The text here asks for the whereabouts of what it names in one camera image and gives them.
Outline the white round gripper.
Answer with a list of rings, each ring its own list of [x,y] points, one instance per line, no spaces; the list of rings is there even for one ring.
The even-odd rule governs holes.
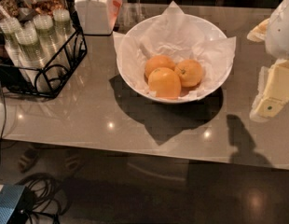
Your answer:
[[[258,94],[250,112],[251,120],[265,122],[277,116],[289,102],[289,0],[282,0],[269,19],[248,33],[247,39],[265,40],[266,52],[278,59],[270,68],[261,68]]]

